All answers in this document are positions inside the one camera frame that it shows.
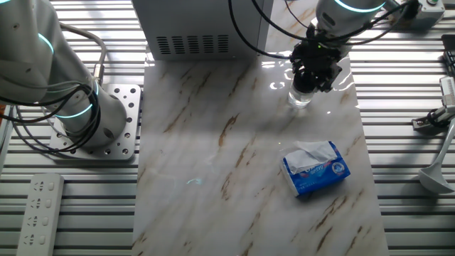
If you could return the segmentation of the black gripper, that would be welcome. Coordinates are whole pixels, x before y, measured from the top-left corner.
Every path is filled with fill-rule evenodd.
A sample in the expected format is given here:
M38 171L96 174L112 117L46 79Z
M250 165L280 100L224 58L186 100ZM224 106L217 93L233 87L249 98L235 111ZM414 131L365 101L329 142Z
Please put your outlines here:
M303 85L305 69L316 70L316 89L330 92L332 83L342 71L338 61L342 53L337 48L327 48L313 41L300 41L294 46L290 56L294 83Z

